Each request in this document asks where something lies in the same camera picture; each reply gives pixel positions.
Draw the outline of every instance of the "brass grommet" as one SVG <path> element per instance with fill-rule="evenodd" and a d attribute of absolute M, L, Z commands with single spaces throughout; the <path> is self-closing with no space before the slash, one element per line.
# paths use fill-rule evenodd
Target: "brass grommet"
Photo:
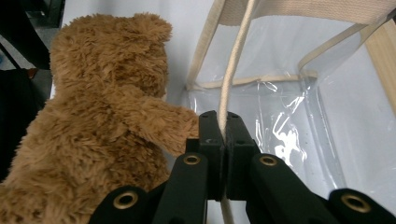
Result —
<path fill-rule="evenodd" d="M 122 199 L 125 199 L 125 197 L 130 197 L 131 199 L 128 199 L 128 201 L 124 203 Z M 129 190 L 117 196 L 113 201 L 113 205 L 118 209 L 127 209 L 134 206 L 137 203 L 138 199 L 139 196 L 137 195 L 137 193 Z"/>
<path fill-rule="evenodd" d="M 262 156 L 260 157 L 260 162 L 267 166 L 275 166 L 277 165 L 277 160 L 270 156 Z"/>
<path fill-rule="evenodd" d="M 359 196 L 346 193 L 341 196 L 341 201 L 350 209 L 360 213 L 368 213 L 371 211 L 371 206 Z"/>
<path fill-rule="evenodd" d="M 201 161 L 201 158 L 194 156 L 194 155 L 190 155 L 184 158 L 184 163 L 188 164 L 188 165 L 196 165 Z"/>

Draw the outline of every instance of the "teddy bear ear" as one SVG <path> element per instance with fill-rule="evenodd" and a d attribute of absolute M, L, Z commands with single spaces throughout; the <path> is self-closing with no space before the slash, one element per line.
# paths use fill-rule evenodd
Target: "teddy bear ear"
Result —
<path fill-rule="evenodd" d="M 134 22 L 137 32 L 148 39 L 155 41 L 168 41 L 171 38 L 172 25 L 150 13 L 134 14 Z"/>

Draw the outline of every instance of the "teddy bear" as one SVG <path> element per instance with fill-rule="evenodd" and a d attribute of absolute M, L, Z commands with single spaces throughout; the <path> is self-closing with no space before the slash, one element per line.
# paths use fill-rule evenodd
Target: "teddy bear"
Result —
<path fill-rule="evenodd" d="M 111 190 L 167 180 L 163 150 L 180 155 L 198 135 L 192 110 L 162 100 L 171 29 L 140 13 L 81 17 L 60 30 L 50 49 L 56 93 L 0 185 L 0 223 L 88 223 Z"/>

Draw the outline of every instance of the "rope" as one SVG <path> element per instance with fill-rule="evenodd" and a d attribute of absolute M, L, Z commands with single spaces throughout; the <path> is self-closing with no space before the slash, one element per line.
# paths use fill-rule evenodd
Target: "rope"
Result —
<path fill-rule="evenodd" d="M 238 35 L 233 45 L 233 50 L 231 52 L 230 60 L 228 62 L 227 70 L 223 79 L 223 85 L 221 87 L 218 121 L 221 135 L 224 140 L 226 139 L 227 107 L 230 88 L 233 83 L 233 75 L 235 74 L 236 66 L 238 65 L 239 58 L 241 57 L 242 48 L 245 44 L 248 34 L 248 27 L 251 22 L 251 17 L 253 14 L 252 12 L 255 5 L 256 0 L 248 0 L 247 10 L 245 12 L 244 19 L 242 19 L 241 28 L 239 29 Z M 220 205 L 224 223 L 233 224 L 233 212 L 230 207 L 230 202 L 225 196 L 221 199 Z"/>

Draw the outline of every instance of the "teddy bear head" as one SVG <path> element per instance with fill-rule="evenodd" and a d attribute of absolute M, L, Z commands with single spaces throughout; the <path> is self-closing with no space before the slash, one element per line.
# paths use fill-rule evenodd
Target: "teddy bear head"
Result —
<path fill-rule="evenodd" d="M 164 42 L 172 27 L 159 16 L 81 17 L 52 41 L 50 67 L 56 92 L 134 85 L 162 97 L 167 83 Z"/>

